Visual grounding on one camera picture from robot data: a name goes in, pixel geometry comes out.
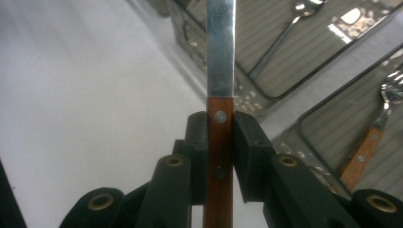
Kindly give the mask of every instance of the knife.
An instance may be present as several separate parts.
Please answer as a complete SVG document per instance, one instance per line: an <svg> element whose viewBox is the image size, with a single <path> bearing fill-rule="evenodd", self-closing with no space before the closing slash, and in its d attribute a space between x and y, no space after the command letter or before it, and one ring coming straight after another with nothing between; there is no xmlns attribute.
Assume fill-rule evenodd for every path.
<svg viewBox="0 0 403 228"><path fill-rule="evenodd" d="M207 0L208 185L204 228L232 228L235 0Z"/></svg>

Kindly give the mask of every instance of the spoon with wooden handle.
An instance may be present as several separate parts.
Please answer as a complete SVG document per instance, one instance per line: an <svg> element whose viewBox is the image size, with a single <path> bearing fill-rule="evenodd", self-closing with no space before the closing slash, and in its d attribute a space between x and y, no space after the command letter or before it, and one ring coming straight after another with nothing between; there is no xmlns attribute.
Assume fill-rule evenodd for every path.
<svg viewBox="0 0 403 228"><path fill-rule="evenodd" d="M399 70L386 77L380 89L384 100L383 109L367 130L364 140L341 169L340 178L350 190L355 188L364 167L375 152L392 109L403 101L402 67L403 65L400 66Z"/></svg>

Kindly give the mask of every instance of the metal blade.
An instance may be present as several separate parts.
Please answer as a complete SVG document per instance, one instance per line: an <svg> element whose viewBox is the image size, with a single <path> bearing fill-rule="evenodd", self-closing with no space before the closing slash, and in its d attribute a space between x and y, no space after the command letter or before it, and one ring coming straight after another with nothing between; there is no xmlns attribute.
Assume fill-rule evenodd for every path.
<svg viewBox="0 0 403 228"><path fill-rule="evenodd" d="M235 0L207 0L207 93L233 97Z"/></svg>

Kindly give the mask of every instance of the utensil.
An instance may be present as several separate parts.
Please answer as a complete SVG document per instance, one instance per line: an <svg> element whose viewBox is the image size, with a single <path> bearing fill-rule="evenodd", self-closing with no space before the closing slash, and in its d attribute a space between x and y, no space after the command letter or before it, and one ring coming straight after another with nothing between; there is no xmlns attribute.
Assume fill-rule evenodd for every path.
<svg viewBox="0 0 403 228"><path fill-rule="evenodd" d="M287 33L291 30L294 24L300 19L304 17L309 17L314 15L320 8L323 6L325 0L297 0L295 3L293 10L295 17L288 23L282 33L278 36L278 38L273 42L272 46L267 49L267 51L263 54L260 60L255 64L252 70L249 72L248 77L250 79L255 79L261 73L263 68L267 65L270 58L276 52L277 48L287 35Z"/></svg>
<svg viewBox="0 0 403 228"><path fill-rule="evenodd" d="M208 184L204 228L232 228L235 1L206 2Z"/></svg>
<svg viewBox="0 0 403 228"><path fill-rule="evenodd" d="M382 112L367 130L357 150L341 169L340 178L350 190L354 189L365 165L376 150L392 110L403 101L403 65L386 77L380 90L384 100Z"/></svg>

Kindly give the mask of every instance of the knife handle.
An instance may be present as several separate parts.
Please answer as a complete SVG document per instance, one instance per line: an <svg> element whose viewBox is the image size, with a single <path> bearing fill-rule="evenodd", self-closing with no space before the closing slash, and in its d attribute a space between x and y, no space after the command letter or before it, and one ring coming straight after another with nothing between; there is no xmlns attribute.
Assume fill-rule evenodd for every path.
<svg viewBox="0 0 403 228"><path fill-rule="evenodd" d="M361 176L364 167L373 156L373 153L382 138L382 134L382 130L379 128L375 126L370 127L364 140L341 169L340 178L351 191L359 181L359 177Z"/></svg>
<svg viewBox="0 0 403 228"><path fill-rule="evenodd" d="M207 202L203 212L204 228L232 228L233 112L232 98L207 99L209 166Z"/></svg>

